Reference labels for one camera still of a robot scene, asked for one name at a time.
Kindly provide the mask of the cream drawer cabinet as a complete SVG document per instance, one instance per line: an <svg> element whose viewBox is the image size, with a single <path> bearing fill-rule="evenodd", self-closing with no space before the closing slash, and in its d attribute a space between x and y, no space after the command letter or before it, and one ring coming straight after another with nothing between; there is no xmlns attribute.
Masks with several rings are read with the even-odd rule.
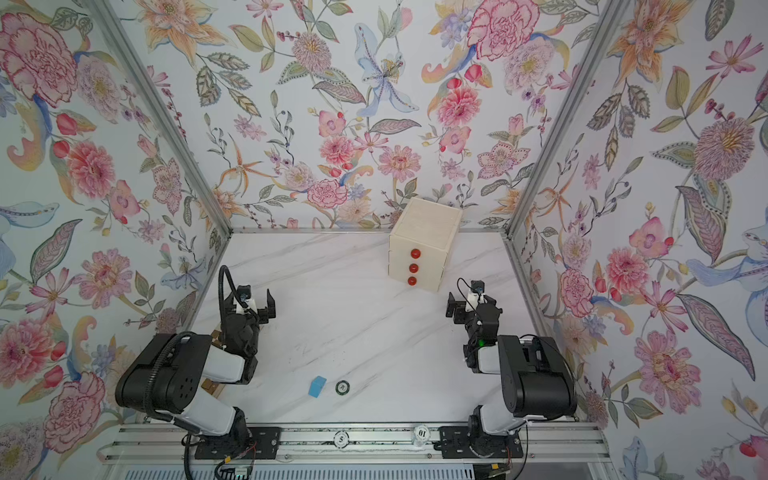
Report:
<svg viewBox="0 0 768 480"><path fill-rule="evenodd" d="M409 287L438 292L462 214L458 208L410 199L389 235L388 276Z"/></svg>

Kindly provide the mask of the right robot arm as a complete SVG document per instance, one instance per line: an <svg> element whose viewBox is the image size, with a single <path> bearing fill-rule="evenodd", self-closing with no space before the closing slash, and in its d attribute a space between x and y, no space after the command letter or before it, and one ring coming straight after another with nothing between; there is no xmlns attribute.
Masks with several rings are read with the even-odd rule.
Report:
<svg viewBox="0 0 768 480"><path fill-rule="evenodd" d="M467 333L462 353L475 374L496 376L500 392L475 407L468 440L477 449L526 426L536 417L554 421L576 412L573 373L551 337L503 335L503 310L495 299L476 291L458 299L448 295L446 317Z"/></svg>

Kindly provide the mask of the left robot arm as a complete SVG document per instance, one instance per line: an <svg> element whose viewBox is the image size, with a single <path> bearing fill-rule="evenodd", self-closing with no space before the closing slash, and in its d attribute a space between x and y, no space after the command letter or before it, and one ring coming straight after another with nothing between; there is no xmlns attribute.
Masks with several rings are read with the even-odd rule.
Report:
<svg viewBox="0 0 768 480"><path fill-rule="evenodd" d="M210 334L157 334L118 380L115 399L120 407L186 430L218 454L234 456L255 445L245 414L202 383L249 384L258 365L260 327L277 309L270 292L266 306L258 308L248 286L237 287L220 306L221 347Z"/></svg>

